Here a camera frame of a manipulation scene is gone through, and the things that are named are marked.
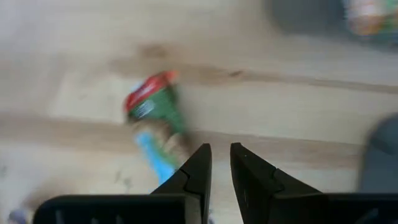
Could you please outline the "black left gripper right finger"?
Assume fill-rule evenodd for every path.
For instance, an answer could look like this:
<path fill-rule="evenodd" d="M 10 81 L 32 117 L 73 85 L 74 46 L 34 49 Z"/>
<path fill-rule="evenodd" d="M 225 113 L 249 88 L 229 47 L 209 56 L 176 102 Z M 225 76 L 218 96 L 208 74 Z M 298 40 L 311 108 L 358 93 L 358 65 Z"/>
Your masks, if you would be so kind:
<path fill-rule="evenodd" d="M 397 194 L 323 193 L 239 142 L 230 165 L 244 223 L 397 223 Z"/>

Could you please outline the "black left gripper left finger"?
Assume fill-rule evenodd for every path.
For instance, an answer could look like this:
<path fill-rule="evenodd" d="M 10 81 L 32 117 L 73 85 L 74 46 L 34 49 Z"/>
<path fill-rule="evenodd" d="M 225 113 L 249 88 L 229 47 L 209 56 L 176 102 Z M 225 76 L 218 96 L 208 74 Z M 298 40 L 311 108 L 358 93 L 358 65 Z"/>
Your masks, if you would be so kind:
<path fill-rule="evenodd" d="M 62 195 L 34 213 L 34 224 L 207 224 L 211 146 L 202 144 L 171 178 L 147 195 Z"/>

